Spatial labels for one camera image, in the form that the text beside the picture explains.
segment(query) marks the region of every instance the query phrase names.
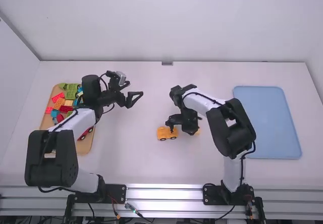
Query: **red toy car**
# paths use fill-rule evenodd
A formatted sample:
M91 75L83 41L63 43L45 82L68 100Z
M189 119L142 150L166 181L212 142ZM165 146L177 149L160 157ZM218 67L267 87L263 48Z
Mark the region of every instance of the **red toy car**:
M88 133L90 133L90 132L93 132L93 128L94 127L90 127L89 129L87 129L80 137L79 137L79 139L78 140L80 140L80 141L82 141L82 140L84 140L85 139L85 137L86 137L86 135L88 134Z

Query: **green building block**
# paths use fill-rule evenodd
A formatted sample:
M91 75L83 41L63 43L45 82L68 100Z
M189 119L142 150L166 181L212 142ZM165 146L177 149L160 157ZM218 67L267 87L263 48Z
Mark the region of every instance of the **green building block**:
M74 100L76 98L77 90L68 90L65 92L65 99Z
M67 84L67 90L77 91L79 84Z
M66 90L67 89L67 83L60 83L59 88L62 89L62 90Z
M72 113L73 113L73 111L72 111L72 110L68 111L68 112L67 112L67 116L66 116L66 118L67 118L67 117L69 117Z

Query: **yellow toy car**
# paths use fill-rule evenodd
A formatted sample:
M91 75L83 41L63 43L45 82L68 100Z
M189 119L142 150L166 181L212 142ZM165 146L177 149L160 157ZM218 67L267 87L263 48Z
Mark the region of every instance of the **yellow toy car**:
M174 127L173 132L169 127L158 127L157 129L157 139L160 141L165 141L167 139L176 139L178 137L178 130Z

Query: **table surface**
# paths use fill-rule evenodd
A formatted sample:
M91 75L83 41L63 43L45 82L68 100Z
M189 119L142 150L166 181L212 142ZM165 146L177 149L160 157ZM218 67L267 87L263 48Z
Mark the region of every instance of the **table surface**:
M322 103L305 63L228 62L42 62L0 165L0 185L25 185L27 140L41 123L53 85L77 82L87 74L122 71L131 86L144 91L131 109L116 105L96 126L93 147L79 166L100 174L107 183L204 184L223 178L223 157L207 124L201 134L180 133L160 142L156 130L178 113L169 98L175 85L195 84L217 98L230 99L237 85L279 86L283 89L303 155L299 160L247 159L246 179L253 186L307 186L321 189Z

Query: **red building block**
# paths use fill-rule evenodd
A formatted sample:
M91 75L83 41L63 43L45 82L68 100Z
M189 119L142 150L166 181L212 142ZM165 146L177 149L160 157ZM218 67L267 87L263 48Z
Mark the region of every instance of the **red building block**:
M46 107L45 114L50 114L52 107Z
M72 111L72 110L73 110L72 106L62 105L60 107L60 111L63 112L63 113L67 113L67 112Z
M64 116L62 114L58 114L56 117L58 123L60 123L62 120L64 120Z
M55 96L52 98L52 101L53 101L54 103L56 103L56 101L57 101L59 98L63 98L63 99L65 99L65 95L64 95L64 93L63 93L63 92L59 93L58 95L55 95Z

